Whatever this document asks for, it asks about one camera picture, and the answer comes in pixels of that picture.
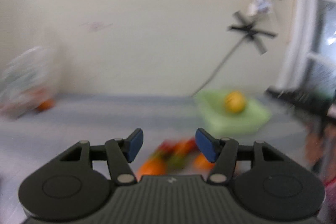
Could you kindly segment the orange fruit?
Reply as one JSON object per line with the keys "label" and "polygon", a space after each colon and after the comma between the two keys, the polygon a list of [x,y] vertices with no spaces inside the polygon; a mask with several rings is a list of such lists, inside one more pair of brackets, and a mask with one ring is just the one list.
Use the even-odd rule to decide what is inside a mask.
{"label": "orange fruit", "polygon": [[161,176],[165,175],[167,172],[166,163],[159,158],[148,159],[143,165],[138,169],[137,178],[142,176]]}
{"label": "orange fruit", "polygon": [[215,164],[209,162],[202,153],[199,153],[193,161],[193,167],[201,171],[208,172],[213,169],[214,165]]}

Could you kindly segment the red and green fruits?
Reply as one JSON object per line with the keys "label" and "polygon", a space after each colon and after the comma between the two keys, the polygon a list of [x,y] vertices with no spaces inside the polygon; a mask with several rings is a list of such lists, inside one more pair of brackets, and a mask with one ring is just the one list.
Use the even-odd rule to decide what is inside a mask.
{"label": "red and green fruits", "polygon": [[191,154],[198,152],[195,138],[164,140],[149,157],[155,163],[161,164],[168,172],[182,170]]}

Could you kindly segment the light green plastic bowl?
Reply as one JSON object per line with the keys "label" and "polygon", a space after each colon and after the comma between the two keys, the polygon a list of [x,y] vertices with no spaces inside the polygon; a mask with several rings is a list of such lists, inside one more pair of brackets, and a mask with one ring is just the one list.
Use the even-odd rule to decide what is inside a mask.
{"label": "light green plastic bowl", "polygon": [[241,113],[230,113],[224,107],[224,98],[230,92],[228,89],[203,90],[194,96],[205,130],[215,137],[258,132],[270,120],[270,111],[258,100],[249,97]]}

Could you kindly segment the large yellow fruit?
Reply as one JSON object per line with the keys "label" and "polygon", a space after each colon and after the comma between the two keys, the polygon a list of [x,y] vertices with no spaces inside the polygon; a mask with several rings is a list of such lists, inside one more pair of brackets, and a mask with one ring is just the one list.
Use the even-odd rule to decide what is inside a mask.
{"label": "large yellow fruit", "polygon": [[247,100],[240,91],[233,91],[224,97],[223,106],[225,110],[232,114],[238,114],[245,110]]}

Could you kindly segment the small orange beside bag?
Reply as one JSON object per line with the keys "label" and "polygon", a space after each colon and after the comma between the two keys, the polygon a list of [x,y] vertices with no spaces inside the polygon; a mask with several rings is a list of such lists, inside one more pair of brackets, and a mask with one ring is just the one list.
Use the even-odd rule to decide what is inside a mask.
{"label": "small orange beside bag", "polygon": [[51,108],[53,108],[55,106],[55,100],[53,98],[49,98],[47,100],[45,100],[44,102],[42,102],[37,108],[36,110],[38,112],[43,112],[43,111],[47,111],[50,110]]}

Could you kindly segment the black tape cross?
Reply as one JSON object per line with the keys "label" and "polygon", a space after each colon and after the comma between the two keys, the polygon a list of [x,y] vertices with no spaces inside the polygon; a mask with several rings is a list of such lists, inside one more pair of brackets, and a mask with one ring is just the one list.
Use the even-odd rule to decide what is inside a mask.
{"label": "black tape cross", "polygon": [[256,28],[256,21],[250,21],[244,17],[240,11],[236,11],[232,15],[239,24],[231,24],[227,27],[227,31],[240,32],[244,34],[243,39],[248,40],[248,42],[254,43],[256,49],[260,55],[263,55],[267,52],[264,43],[259,38],[259,35],[269,37],[274,39],[278,36],[275,32],[264,31]]}

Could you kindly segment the clear plastic bag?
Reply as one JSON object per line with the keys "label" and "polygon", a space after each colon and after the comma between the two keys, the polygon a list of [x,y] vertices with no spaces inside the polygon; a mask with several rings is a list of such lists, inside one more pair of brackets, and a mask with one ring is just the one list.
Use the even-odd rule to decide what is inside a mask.
{"label": "clear plastic bag", "polygon": [[33,47],[12,59],[1,75],[1,116],[19,118],[53,98],[60,72],[51,48]]}

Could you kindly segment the white window frame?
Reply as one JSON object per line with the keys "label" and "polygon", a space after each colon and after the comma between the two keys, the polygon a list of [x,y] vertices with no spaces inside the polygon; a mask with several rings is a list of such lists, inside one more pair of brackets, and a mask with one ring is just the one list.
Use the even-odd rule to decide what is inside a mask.
{"label": "white window frame", "polygon": [[295,0],[291,37],[277,86],[335,80],[335,0]]}

